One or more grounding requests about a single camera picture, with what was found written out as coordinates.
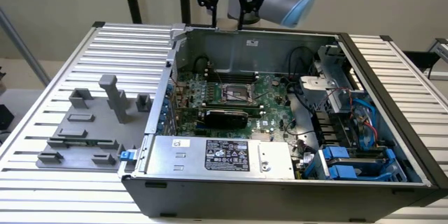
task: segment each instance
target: green circuit board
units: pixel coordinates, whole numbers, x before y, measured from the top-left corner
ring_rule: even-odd
[[[181,73],[179,84],[188,88],[179,91],[183,100],[176,110],[177,135],[225,138],[263,136],[264,140],[284,141],[289,136],[284,135],[280,123],[283,121],[287,125],[293,116],[285,98],[287,84],[281,83],[280,79],[273,74],[261,74],[259,80],[251,84],[217,83],[208,82],[199,74]],[[201,121],[201,114],[211,108],[247,112],[247,127],[232,130],[208,129]]]

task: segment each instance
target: white wall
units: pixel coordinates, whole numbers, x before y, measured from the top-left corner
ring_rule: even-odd
[[[179,0],[139,0],[143,20],[180,22]],[[64,60],[95,20],[131,22],[127,0],[0,0],[13,25],[39,59]],[[192,21],[208,23],[204,8],[192,4]],[[225,17],[225,0],[219,16]],[[448,37],[445,0],[317,0],[297,29],[391,35],[405,50],[425,50],[433,38]],[[261,22],[264,27],[275,24]],[[20,57],[0,34],[0,57]]]
[[[131,22],[127,0],[0,0],[36,58],[65,60],[95,21]],[[0,57],[20,54],[0,29]]]

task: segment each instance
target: white label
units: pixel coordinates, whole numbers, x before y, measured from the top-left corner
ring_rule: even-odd
[[[245,42],[245,45],[251,46],[251,47],[257,47],[259,46],[259,41],[257,40],[248,40]]]
[[[173,147],[189,147],[189,139],[173,139]]]

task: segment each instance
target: warning symbols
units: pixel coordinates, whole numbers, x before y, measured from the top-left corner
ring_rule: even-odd
[[[245,141],[207,140],[204,166],[207,170],[248,172],[248,143]]]

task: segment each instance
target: sticker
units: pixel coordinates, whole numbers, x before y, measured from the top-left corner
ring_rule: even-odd
[[[173,147],[189,147],[189,139],[173,139]]]
[[[249,152],[247,142],[207,140],[205,169],[249,172]]]
[[[245,45],[251,46],[251,47],[257,47],[259,46],[259,41],[257,40],[248,40],[245,42]]]

